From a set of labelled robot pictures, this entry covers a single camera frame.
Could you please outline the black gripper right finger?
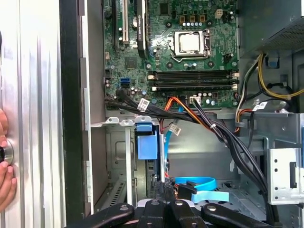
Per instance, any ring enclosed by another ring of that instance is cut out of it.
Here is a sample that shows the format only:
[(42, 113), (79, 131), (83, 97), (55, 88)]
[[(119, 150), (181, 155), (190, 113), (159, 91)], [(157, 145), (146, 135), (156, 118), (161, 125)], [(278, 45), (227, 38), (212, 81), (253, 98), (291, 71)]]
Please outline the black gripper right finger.
[(229, 202), (229, 193), (215, 191), (215, 179), (168, 179), (167, 220), (172, 228), (206, 228), (211, 223), (220, 228), (269, 228), (269, 224), (236, 212), (221, 204), (207, 203), (194, 212), (188, 204), (205, 200)]

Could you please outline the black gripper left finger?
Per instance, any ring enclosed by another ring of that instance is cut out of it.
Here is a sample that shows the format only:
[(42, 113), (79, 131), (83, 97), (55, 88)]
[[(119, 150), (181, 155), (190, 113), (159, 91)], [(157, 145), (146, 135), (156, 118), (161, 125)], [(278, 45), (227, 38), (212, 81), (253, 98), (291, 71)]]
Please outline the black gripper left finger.
[(162, 228), (165, 226), (165, 183), (154, 183), (152, 195), (153, 199), (141, 200), (136, 207), (127, 203), (117, 203), (67, 227)]

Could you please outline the bare person hand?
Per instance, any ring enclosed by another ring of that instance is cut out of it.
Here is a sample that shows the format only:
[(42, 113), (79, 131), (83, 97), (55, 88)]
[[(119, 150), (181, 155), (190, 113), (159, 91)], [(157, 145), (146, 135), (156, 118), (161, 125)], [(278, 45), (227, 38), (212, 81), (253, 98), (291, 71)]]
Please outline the bare person hand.
[[(0, 110), (0, 146), (8, 146), (6, 134), (8, 133), (9, 122), (4, 113)], [(7, 161), (0, 162), (0, 212), (3, 212), (14, 200), (17, 189), (17, 179), (14, 177), (14, 169)]]

